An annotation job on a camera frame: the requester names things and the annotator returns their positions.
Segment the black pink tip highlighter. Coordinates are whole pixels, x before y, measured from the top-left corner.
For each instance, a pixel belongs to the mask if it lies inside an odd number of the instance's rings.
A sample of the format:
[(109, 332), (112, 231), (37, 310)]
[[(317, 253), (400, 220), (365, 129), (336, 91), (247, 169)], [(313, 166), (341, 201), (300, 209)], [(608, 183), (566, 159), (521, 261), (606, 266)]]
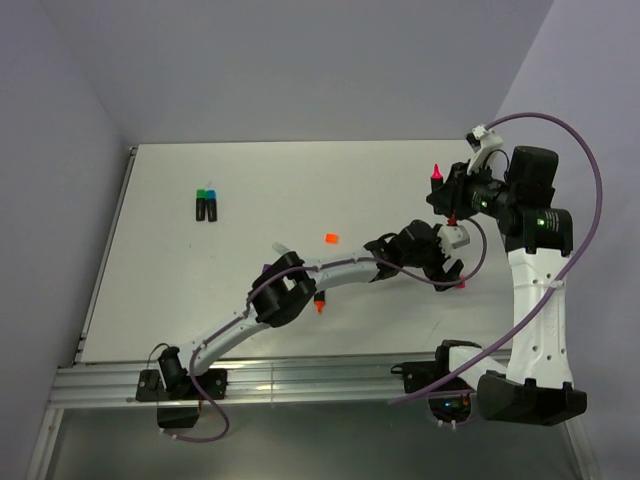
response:
[(433, 166), (433, 172), (430, 177), (431, 192), (439, 190), (444, 184), (444, 178), (437, 163)]

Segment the black blue tip highlighter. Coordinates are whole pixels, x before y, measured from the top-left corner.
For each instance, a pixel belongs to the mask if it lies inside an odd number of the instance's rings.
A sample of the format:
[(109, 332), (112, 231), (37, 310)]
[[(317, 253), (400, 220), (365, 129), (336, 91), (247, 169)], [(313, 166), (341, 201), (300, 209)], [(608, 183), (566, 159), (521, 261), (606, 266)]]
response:
[(217, 194), (215, 200), (208, 200), (206, 198), (206, 212), (207, 212), (207, 220), (211, 223), (216, 222), (218, 219), (217, 213)]

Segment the black green tip highlighter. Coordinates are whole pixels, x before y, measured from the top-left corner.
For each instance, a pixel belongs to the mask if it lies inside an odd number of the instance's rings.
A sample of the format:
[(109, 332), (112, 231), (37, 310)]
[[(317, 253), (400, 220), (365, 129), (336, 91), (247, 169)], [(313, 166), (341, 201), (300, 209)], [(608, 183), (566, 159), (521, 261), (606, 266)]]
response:
[(197, 222), (205, 220), (206, 216), (206, 198), (195, 200), (195, 219)]

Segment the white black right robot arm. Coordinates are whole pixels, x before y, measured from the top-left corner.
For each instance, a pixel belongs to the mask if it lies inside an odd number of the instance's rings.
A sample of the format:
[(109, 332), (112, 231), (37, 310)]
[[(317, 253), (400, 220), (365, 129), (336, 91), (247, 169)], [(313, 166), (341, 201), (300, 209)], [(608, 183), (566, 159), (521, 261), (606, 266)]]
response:
[(517, 330), (504, 372), (488, 366), (476, 380), (480, 416), (488, 421), (553, 426), (583, 414), (585, 392), (574, 385), (566, 350), (566, 282), (573, 219), (551, 205), (559, 159), (539, 147), (515, 147), (504, 179), (482, 162), (454, 163), (427, 201), (448, 218), (495, 219), (513, 282)]

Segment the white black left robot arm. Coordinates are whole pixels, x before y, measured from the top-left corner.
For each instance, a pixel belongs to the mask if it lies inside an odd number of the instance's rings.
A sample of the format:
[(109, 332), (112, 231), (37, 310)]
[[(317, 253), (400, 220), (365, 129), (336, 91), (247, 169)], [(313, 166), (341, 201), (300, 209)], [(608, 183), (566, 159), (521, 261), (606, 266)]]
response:
[(295, 251), (284, 253), (252, 284), (244, 304), (223, 326), (179, 346), (168, 346), (158, 358), (159, 388), (169, 399), (183, 399), (195, 379), (236, 346), (270, 328), (295, 320), (314, 296), (350, 284), (373, 283), (396, 276), (405, 268), (419, 269), (419, 278), (438, 291), (461, 281), (462, 261), (445, 264), (453, 250), (467, 246), (462, 226), (414, 220), (398, 233), (388, 233), (362, 248), (335, 257), (304, 260)]

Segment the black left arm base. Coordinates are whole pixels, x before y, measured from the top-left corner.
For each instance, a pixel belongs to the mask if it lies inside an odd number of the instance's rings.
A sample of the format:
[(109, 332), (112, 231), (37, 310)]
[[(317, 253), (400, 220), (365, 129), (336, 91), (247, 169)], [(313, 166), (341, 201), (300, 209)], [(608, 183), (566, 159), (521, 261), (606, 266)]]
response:
[(176, 386), (167, 387), (157, 368), (140, 372), (135, 394), (138, 403), (155, 403), (156, 420), (165, 430), (193, 428), (200, 418), (204, 397), (188, 375)]

